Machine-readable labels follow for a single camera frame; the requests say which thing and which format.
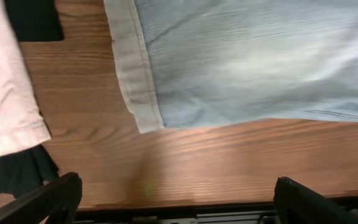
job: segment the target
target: stitching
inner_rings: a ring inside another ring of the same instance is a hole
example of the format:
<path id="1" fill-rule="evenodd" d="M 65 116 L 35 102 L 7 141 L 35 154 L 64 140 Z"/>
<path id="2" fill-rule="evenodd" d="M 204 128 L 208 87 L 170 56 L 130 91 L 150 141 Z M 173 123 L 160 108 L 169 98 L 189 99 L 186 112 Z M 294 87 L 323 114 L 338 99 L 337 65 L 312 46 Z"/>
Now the stitching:
<path id="1" fill-rule="evenodd" d="M 146 77 L 146 80 L 147 80 L 147 88 L 148 88 L 148 92 L 150 93 L 151 92 L 151 89 L 149 87 L 149 77 L 147 75 L 147 71 L 145 69 L 145 66 L 144 66 L 144 57 L 143 57 L 143 51 L 141 50 L 141 42 L 140 42 L 140 38 L 139 38 L 139 32 L 138 32 L 138 29 L 137 29 L 137 26 L 136 26 L 136 22 L 133 18 L 133 12 L 132 12 L 132 8 L 131 8 L 131 3 L 128 1 L 128 4 L 129 4 L 129 11 L 130 11 L 130 16 L 131 16 L 131 19 L 132 19 L 132 22 L 133 22 L 133 25 L 134 25 L 134 29 L 136 31 L 136 36 L 137 36 L 137 40 L 138 40 L 138 45 L 139 45 L 139 49 L 140 49 L 140 56 L 141 56 L 141 60 L 142 60 L 142 63 L 143 63 L 143 70 L 144 70 L 144 74 L 145 74 L 145 77 Z M 149 99 L 151 101 L 151 104 L 152 104 L 152 111 L 153 111 L 153 115 L 154 115 L 154 119 L 155 119 L 155 122 L 156 124 L 158 124 L 158 127 L 161 127 L 161 124 L 159 124 L 159 120 L 157 119 L 157 115 L 156 115 L 156 112 L 155 112 L 155 102 L 153 101 L 153 97 L 151 96 L 151 94 L 148 94 L 149 96 Z"/>

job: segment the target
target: wood grain surface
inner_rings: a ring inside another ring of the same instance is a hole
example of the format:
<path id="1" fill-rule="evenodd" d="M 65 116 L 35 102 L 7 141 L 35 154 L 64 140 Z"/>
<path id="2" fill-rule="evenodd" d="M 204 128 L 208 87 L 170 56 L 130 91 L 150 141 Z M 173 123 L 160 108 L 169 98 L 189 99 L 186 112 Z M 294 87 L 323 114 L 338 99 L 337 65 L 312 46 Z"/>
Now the wood grain surface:
<path id="1" fill-rule="evenodd" d="M 139 134 L 123 102 L 102 0 L 56 0 L 65 41 L 22 51 L 61 173 L 81 209 L 271 201 L 288 176 L 328 197 L 358 195 L 358 123 L 291 119 Z M 0 206 L 12 200 L 0 195 Z"/>

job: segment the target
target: black garment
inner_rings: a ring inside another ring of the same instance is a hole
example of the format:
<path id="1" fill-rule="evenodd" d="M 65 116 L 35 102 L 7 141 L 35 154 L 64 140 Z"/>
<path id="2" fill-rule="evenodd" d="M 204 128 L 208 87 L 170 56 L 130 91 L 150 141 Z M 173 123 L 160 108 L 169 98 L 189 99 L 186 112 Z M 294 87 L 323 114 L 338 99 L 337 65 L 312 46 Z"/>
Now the black garment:
<path id="1" fill-rule="evenodd" d="M 54 0 L 4 0 L 4 3 L 18 41 L 64 39 Z"/>
<path id="2" fill-rule="evenodd" d="M 57 178 L 58 168 L 41 145 L 0 157 L 0 194 L 18 198 Z"/>

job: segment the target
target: pink shirt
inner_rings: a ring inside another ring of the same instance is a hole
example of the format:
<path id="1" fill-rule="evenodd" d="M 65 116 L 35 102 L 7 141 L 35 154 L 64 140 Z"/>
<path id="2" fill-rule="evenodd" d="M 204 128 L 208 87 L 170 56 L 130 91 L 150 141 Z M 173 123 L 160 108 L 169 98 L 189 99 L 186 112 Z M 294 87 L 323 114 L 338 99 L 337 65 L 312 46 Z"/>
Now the pink shirt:
<path id="1" fill-rule="evenodd" d="M 0 156 L 50 139 L 0 0 Z"/>

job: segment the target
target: fabric edge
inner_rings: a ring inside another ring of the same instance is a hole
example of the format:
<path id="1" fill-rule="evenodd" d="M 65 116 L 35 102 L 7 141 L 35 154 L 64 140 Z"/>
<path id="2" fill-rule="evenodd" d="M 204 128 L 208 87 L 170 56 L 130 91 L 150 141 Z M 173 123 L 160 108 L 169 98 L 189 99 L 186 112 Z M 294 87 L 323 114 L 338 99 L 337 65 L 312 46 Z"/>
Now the fabric edge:
<path id="1" fill-rule="evenodd" d="M 51 139 L 49 130 L 43 121 L 38 121 L 26 128 L 0 134 L 0 156 L 21 152 Z"/>
<path id="2" fill-rule="evenodd" d="M 140 133 L 164 128 L 134 0 L 104 0 L 116 75 Z"/>

